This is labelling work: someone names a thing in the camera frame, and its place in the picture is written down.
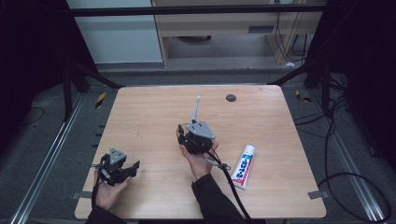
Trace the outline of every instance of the wooden table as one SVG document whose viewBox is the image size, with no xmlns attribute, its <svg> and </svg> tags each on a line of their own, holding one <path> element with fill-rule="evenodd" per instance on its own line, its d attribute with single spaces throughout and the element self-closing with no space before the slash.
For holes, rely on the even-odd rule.
<svg viewBox="0 0 396 224">
<path fill-rule="evenodd" d="M 235 102 L 226 95 L 234 94 Z M 233 168 L 246 145 L 256 148 L 247 189 L 237 189 L 252 218 L 318 218 L 323 201 L 282 90 L 278 86 L 131 87 L 119 90 L 92 163 L 114 147 L 128 154 L 123 168 L 140 160 L 137 176 L 123 192 L 114 213 L 122 218 L 202 218 L 191 190 L 193 176 L 178 148 L 177 125 L 191 119 L 201 96 L 197 120 L 205 120 L 219 142 L 222 162 Z M 224 173 L 212 175 L 236 200 Z M 93 169 L 83 190 L 91 191 Z M 81 198 L 77 218 L 87 218 L 91 200 Z"/>
</svg>

